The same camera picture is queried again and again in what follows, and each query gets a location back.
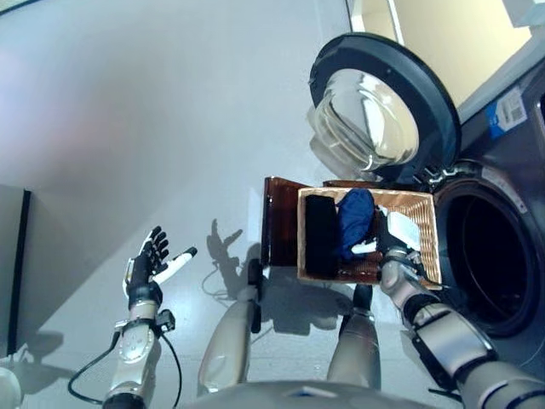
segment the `blue cloth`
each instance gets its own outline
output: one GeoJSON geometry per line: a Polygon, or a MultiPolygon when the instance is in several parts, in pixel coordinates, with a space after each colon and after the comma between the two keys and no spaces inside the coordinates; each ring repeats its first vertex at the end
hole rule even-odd
{"type": "Polygon", "coordinates": [[[375,201],[367,189],[354,188],[337,205],[338,237],[337,251],[344,260],[364,258],[352,253],[352,246],[361,243],[369,232],[375,215],[375,201]]]}

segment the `label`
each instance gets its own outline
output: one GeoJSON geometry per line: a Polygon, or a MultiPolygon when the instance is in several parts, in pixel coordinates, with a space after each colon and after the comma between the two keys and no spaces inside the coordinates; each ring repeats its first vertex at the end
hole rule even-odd
{"type": "Polygon", "coordinates": [[[490,137],[497,139],[512,128],[522,124],[528,115],[522,101],[519,87],[509,90],[504,96],[492,102],[485,109],[490,126],[490,137]]]}
{"type": "Polygon", "coordinates": [[[481,176],[494,186],[499,187],[503,194],[511,199],[521,215],[524,215],[528,211],[525,202],[522,201],[511,185],[509,185],[507,181],[499,176],[494,170],[490,168],[483,168],[481,176]]]}

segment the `black cloth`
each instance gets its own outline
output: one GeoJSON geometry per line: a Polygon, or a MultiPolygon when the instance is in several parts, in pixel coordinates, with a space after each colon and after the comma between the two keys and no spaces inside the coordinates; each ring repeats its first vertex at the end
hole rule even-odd
{"type": "Polygon", "coordinates": [[[335,200],[305,197],[306,270],[309,275],[333,277],[338,272],[337,212],[335,200]]]}

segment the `floor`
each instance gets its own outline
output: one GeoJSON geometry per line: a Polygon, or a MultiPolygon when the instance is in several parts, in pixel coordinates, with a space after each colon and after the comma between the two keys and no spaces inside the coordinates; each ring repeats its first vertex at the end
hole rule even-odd
{"type": "MultiPolygon", "coordinates": [[[[157,224],[172,252],[199,250],[163,289],[176,317],[169,338],[181,357],[182,403],[196,398],[209,337],[259,254],[263,178],[333,177],[308,146],[307,76],[320,47],[347,29],[342,0],[55,0],[2,18],[0,90],[17,98],[0,100],[9,148],[0,147],[0,177],[35,193],[24,346],[14,357],[24,408],[88,407],[66,392],[67,379],[126,316],[125,263],[157,224]]],[[[249,380],[324,378],[350,289],[267,273],[249,380]]],[[[457,407],[428,393],[433,381],[378,291],[372,310],[383,390],[457,407]]],[[[104,360],[77,388],[102,397],[114,363],[104,360]]],[[[176,384],[166,351],[152,407],[172,405],[176,384]]]]}

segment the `wicker basket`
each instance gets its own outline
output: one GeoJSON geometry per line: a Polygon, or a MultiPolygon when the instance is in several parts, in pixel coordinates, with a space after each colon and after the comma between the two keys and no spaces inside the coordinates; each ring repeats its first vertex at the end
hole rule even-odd
{"type": "MultiPolygon", "coordinates": [[[[333,198],[339,203],[351,189],[344,187],[309,187],[299,190],[297,203],[297,277],[311,281],[343,281],[347,283],[378,284],[377,273],[382,255],[370,253],[365,260],[343,263],[334,279],[307,271],[305,266],[305,197],[311,194],[333,198]]],[[[398,190],[369,189],[376,205],[398,211],[410,217],[420,228],[422,263],[430,280],[441,282],[439,269],[439,246],[435,222],[433,196],[429,193],[414,193],[398,190]]]]}

